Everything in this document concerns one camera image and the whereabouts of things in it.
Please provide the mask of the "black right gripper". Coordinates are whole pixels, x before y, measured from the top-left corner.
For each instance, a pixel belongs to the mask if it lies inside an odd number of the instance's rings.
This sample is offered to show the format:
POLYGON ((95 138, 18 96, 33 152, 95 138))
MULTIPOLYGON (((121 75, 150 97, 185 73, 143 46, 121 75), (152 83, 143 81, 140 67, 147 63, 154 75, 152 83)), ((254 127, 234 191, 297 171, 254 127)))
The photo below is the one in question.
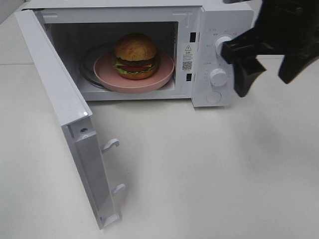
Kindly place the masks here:
POLYGON ((266 71, 257 55, 285 55, 278 73, 285 84, 318 60, 319 2, 264 0, 254 26, 223 43, 221 56, 234 62, 234 90, 241 98, 266 71))

